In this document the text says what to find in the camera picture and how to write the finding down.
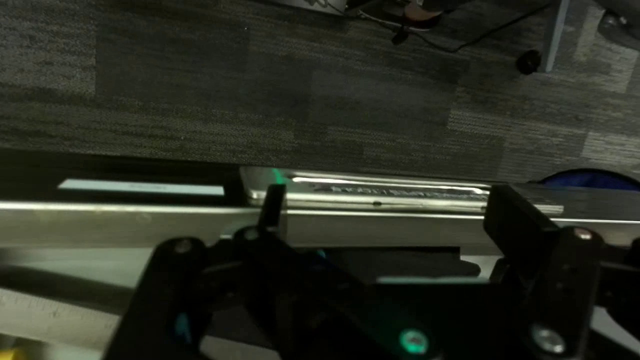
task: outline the cable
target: cable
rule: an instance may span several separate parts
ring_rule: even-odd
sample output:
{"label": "cable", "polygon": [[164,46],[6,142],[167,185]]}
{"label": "cable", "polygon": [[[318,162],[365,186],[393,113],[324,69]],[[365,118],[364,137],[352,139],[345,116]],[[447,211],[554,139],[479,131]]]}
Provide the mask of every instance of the cable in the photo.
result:
{"label": "cable", "polygon": [[455,52],[460,52],[460,51],[463,51],[463,49],[468,49],[468,46],[473,46],[473,45],[489,38],[489,36],[496,34],[496,32],[501,32],[501,30],[505,30],[505,28],[509,28],[509,27],[513,27],[513,24],[518,24],[518,23],[530,18],[530,17],[536,17],[536,15],[543,13],[543,10],[550,8],[552,4],[556,4],[556,0],[550,0],[550,3],[545,3],[543,7],[537,7],[537,8],[530,10],[530,13],[524,13],[521,17],[509,20],[509,23],[497,27],[497,28],[487,30],[487,32],[479,34],[478,38],[471,38],[471,40],[468,40],[468,43],[461,43],[461,45],[457,45],[457,46],[454,46],[454,49],[447,49],[447,46],[442,46],[442,45],[437,45],[437,43],[432,43],[428,36],[424,36],[424,34],[419,34],[419,32],[415,32],[415,30],[403,27],[403,24],[393,27],[393,24],[388,24],[388,23],[384,23],[384,20],[377,20],[377,18],[365,15],[365,13],[360,13],[357,18],[360,18],[360,20],[373,23],[373,24],[377,24],[377,27],[382,27],[382,28],[386,28],[386,30],[393,30],[393,32],[398,32],[398,34],[400,34],[400,32],[412,34],[412,36],[419,38],[424,45],[428,45],[430,49],[435,49],[435,51],[440,51],[440,52],[455,55]]}

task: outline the table leg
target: table leg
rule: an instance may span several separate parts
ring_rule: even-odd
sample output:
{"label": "table leg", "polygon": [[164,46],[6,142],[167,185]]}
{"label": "table leg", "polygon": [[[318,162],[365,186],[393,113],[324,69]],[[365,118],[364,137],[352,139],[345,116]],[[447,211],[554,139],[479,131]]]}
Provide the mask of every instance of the table leg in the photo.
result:
{"label": "table leg", "polygon": [[541,49],[541,73],[554,71],[569,3],[571,0],[556,0],[554,15],[548,18],[548,24],[543,30],[543,49]]}

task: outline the black plastic part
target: black plastic part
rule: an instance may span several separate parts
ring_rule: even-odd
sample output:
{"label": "black plastic part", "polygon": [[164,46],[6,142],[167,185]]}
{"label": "black plastic part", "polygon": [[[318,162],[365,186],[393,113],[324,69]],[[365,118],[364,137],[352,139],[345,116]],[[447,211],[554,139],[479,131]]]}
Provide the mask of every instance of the black plastic part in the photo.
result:
{"label": "black plastic part", "polygon": [[489,274],[489,284],[500,284],[507,288],[519,288],[521,283],[513,270],[513,267],[507,265],[505,258],[500,258]]}
{"label": "black plastic part", "polygon": [[601,252],[603,241],[595,232],[590,241],[580,241],[573,228],[564,228],[558,234],[525,297],[521,336],[530,338],[533,327],[550,328],[564,338],[562,358],[584,358]]}
{"label": "black plastic part", "polygon": [[333,249],[325,260],[364,284],[401,278],[478,278],[479,267],[460,260],[460,249]]}
{"label": "black plastic part", "polygon": [[527,51],[515,60],[515,69],[521,75],[533,75],[541,66],[541,55],[537,51]]}
{"label": "black plastic part", "polygon": [[513,341],[511,318],[519,310],[519,293],[491,284],[377,284],[388,297],[440,335],[442,360],[521,360],[505,354]]}
{"label": "black plastic part", "polygon": [[486,204],[484,230],[527,286],[537,276],[560,228],[515,191],[493,186]]}
{"label": "black plastic part", "polygon": [[625,265],[640,268],[640,238],[636,238],[624,258]]}
{"label": "black plastic part", "polygon": [[167,241],[153,251],[104,360],[206,360],[197,352],[199,343],[175,336],[178,317],[190,313],[185,295],[201,252],[204,245],[194,238]]}
{"label": "black plastic part", "polygon": [[[352,328],[349,349],[341,349],[343,352],[370,349],[377,352],[377,358],[405,360],[432,358],[434,352],[437,352],[435,335],[428,332],[428,328],[412,317],[401,315],[393,305],[373,297],[362,283],[333,268],[324,258],[302,258],[269,232],[257,241],[245,241],[241,234],[245,232],[238,232],[233,241],[241,246],[243,255],[260,268],[264,281],[275,281],[275,284],[267,286],[269,303],[277,305],[277,300],[281,300],[277,293],[283,293],[285,288],[295,288],[304,298],[321,303],[330,315],[339,318],[341,327]],[[281,325],[281,315],[285,313],[281,313],[281,307],[275,307],[273,310],[275,313],[269,318],[275,318],[275,325]],[[425,335],[432,344],[428,354],[405,354],[398,343],[398,336],[403,331],[419,331]]]}
{"label": "black plastic part", "polygon": [[190,305],[197,313],[211,313],[245,303],[254,295],[251,268],[229,242],[207,249],[199,274],[192,281]]}
{"label": "black plastic part", "polygon": [[285,197],[285,186],[281,185],[271,185],[267,186],[260,221],[257,221],[257,232],[275,232],[279,228],[279,212],[283,206],[283,197]]}

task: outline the green light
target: green light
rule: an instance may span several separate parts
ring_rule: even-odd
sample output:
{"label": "green light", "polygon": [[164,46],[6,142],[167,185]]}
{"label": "green light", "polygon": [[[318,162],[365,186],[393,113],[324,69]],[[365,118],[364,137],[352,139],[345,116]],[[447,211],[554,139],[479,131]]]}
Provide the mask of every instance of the green light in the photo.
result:
{"label": "green light", "polygon": [[400,346],[408,354],[425,354],[428,352],[428,338],[419,331],[403,331],[400,332]]}
{"label": "green light", "polygon": [[279,168],[271,168],[271,178],[273,178],[273,185],[285,185],[287,183],[285,174]]}

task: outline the dark background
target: dark background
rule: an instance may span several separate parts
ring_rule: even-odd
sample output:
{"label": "dark background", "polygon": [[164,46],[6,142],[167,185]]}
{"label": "dark background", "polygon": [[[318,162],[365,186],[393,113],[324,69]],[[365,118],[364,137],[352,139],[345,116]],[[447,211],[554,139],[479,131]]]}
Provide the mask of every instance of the dark background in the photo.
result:
{"label": "dark background", "polygon": [[[432,38],[539,3],[476,0]],[[0,149],[527,180],[640,176],[637,55],[573,0],[556,73],[519,76],[543,17],[463,55],[254,0],[0,0]]]}

